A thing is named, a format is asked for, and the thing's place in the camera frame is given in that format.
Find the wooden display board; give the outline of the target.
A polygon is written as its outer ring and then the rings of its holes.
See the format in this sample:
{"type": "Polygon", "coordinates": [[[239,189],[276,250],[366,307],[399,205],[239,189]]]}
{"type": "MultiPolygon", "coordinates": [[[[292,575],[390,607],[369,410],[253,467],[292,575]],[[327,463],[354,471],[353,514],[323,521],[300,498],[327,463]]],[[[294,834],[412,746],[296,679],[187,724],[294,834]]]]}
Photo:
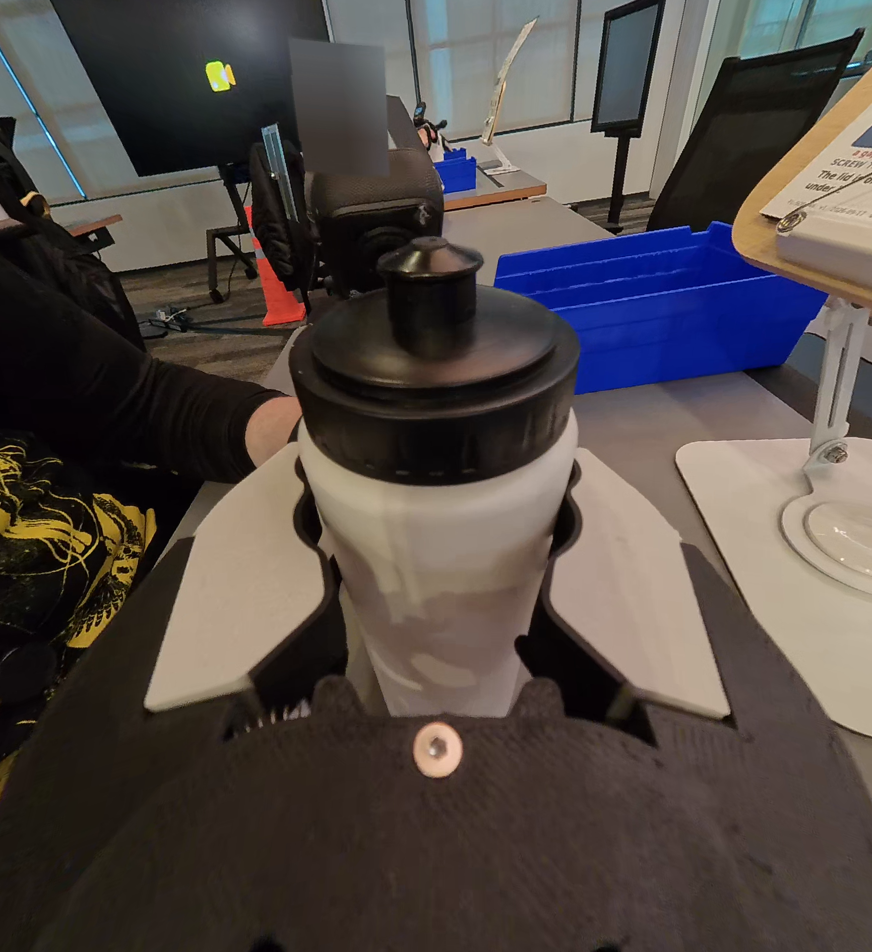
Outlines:
{"type": "Polygon", "coordinates": [[[825,113],[754,187],[736,216],[732,242],[748,263],[864,307],[872,315],[872,286],[869,282],[784,260],[777,251],[775,224],[762,214],[762,208],[871,104],[872,67],[864,78],[859,79],[856,87],[825,113]]]}

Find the person's left hand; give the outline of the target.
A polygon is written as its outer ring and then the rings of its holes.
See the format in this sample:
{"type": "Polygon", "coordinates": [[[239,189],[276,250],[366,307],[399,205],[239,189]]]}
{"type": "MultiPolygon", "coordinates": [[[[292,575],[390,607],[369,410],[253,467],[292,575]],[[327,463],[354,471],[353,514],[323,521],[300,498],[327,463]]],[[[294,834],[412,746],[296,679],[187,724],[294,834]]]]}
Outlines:
{"type": "Polygon", "coordinates": [[[273,457],[292,436],[302,411],[295,397],[274,397],[250,415],[245,430],[245,447],[255,468],[273,457]]]}

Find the small blue plastic bin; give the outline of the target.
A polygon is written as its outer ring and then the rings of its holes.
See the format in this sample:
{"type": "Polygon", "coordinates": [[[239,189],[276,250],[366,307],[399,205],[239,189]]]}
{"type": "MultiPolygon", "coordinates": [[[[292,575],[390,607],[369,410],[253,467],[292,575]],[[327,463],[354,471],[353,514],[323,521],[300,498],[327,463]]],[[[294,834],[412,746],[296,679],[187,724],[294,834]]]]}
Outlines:
{"type": "Polygon", "coordinates": [[[455,195],[471,192],[477,188],[478,163],[465,148],[442,150],[442,159],[434,162],[443,193],[455,195]]]}

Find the black standing monitor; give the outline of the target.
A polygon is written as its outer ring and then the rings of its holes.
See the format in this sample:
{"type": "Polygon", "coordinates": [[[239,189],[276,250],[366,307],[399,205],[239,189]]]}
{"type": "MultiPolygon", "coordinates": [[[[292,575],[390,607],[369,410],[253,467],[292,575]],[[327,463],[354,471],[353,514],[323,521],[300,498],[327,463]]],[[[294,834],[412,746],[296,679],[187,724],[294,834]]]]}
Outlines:
{"type": "Polygon", "coordinates": [[[604,15],[590,131],[617,142],[605,229],[622,231],[630,144],[642,135],[666,3],[631,1],[604,15]]]}

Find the printed paper sheet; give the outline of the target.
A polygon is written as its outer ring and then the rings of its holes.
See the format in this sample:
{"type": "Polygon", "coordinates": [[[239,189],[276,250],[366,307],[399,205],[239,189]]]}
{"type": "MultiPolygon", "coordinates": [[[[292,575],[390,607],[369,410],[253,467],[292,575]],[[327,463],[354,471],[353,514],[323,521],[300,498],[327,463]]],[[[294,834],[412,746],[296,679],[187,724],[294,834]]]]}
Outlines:
{"type": "Polygon", "coordinates": [[[872,104],[762,214],[781,259],[872,290],[872,104]]]}

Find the black bottle lid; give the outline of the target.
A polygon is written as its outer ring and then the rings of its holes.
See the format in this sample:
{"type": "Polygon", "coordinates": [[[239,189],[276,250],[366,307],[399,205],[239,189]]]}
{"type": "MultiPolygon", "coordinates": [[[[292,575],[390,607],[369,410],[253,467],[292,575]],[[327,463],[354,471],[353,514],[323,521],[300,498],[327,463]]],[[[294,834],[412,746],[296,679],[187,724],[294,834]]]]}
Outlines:
{"type": "Polygon", "coordinates": [[[483,287],[483,257],[426,236],[384,254],[384,288],[336,304],[289,351],[311,442],[382,482],[500,477],[565,431],[581,344],[534,300],[483,287]]]}

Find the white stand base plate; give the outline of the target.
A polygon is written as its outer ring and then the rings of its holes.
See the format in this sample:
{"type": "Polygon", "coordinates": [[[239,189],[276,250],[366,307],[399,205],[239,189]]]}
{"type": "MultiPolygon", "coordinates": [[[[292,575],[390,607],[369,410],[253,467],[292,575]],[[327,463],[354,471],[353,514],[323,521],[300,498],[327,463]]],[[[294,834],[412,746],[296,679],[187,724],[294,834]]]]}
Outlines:
{"type": "Polygon", "coordinates": [[[808,463],[810,440],[703,441],[676,466],[747,606],[836,724],[872,737],[872,576],[811,533],[872,509],[872,440],[839,464],[808,463]]]}

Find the white bottle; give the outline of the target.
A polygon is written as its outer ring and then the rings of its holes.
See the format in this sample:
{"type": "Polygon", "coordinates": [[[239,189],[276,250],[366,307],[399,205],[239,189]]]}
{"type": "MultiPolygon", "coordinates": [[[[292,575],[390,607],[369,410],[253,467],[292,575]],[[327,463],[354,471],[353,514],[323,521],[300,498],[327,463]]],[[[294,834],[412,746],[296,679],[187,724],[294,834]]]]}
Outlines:
{"type": "Polygon", "coordinates": [[[358,475],[304,424],[297,444],[389,713],[504,717],[575,462],[574,411],[539,458],[465,484],[358,475]]]}

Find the white stand post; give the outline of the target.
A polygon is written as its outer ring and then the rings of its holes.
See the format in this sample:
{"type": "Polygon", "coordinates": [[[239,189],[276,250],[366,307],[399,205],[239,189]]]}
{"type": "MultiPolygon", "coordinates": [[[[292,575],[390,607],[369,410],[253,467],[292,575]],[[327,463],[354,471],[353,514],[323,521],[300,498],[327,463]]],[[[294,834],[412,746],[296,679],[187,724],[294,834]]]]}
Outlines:
{"type": "Polygon", "coordinates": [[[821,375],[804,473],[844,462],[848,456],[848,411],[851,407],[870,311],[830,295],[820,314],[825,331],[821,375]]]}

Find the orange traffic cone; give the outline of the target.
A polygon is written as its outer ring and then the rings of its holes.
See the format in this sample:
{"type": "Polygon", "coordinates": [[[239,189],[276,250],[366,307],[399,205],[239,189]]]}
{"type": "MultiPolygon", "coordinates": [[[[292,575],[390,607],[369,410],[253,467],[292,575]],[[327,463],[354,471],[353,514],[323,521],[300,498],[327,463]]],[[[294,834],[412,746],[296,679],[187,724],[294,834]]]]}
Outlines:
{"type": "Polygon", "coordinates": [[[263,246],[250,228],[251,242],[256,257],[256,268],[263,291],[266,313],[263,327],[288,327],[306,318],[305,304],[289,291],[266,259],[263,246]]]}

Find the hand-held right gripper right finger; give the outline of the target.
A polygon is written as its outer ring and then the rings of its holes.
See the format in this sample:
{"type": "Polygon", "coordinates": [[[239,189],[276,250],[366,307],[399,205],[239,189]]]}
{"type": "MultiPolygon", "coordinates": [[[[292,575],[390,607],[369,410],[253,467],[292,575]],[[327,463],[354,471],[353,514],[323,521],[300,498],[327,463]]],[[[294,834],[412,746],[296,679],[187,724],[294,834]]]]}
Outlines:
{"type": "Polygon", "coordinates": [[[585,448],[517,654],[558,686],[570,718],[645,725],[647,704],[730,715],[680,534],[585,448]]]}

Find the black yellow printed shirt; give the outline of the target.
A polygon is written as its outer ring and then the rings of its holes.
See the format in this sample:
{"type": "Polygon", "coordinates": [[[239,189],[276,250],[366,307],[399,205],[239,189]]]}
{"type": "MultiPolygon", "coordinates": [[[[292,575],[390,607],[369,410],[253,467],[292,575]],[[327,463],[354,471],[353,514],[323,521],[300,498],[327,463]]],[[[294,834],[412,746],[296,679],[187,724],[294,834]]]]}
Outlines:
{"type": "Polygon", "coordinates": [[[0,431],[0,799],[57,688],[156,553],[158,507],[124,476],[0,431]]]}

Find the person's left forearm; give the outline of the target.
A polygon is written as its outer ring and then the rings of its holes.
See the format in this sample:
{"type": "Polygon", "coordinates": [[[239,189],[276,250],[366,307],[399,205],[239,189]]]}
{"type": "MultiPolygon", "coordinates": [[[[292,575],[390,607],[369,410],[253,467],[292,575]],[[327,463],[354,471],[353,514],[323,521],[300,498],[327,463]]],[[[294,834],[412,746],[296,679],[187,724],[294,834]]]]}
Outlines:
{"type": "Polygon", "coordinates": [[[240,482],[264,387],[158,360],[0,254],[0,430],[84,462],[240,482]]]}

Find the clear round stand foot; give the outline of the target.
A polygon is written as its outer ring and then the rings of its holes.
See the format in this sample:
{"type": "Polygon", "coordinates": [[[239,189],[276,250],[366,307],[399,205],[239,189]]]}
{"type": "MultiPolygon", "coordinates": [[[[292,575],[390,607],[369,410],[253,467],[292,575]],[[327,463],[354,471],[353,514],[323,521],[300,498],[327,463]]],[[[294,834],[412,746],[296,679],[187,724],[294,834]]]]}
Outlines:
{"type": "Polygon", "coordinates": [[[780,515],[789,547],[825,577],[872,596],[872,506],[814,495],[791,500],[780,515]]]}

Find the white standing panel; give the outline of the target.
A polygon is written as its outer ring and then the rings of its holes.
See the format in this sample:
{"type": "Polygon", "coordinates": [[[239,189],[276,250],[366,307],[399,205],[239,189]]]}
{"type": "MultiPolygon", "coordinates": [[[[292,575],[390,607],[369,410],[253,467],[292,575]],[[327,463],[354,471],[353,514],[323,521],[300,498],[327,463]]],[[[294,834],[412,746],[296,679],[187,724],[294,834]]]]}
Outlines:
{"type": "Polygon", "coordinates": [[[493,140],[496,134],[496,129],[499,121],[499,116],[501,113],[501,104],[503,102],[506,82],[508,74],[512,68],[512,65],[523,47],[528,36],[536,26],[538,22],[538,17],[528,21],[520,30],[517,38],[506,54],[504,60],[502,61],[501,67],[497,73],[494,88],[490,98],[490,107],[489,113],[483,125],[482,134],[480,136],[481,143],[486,147],[491,147],[493,145],[493,140]]]}

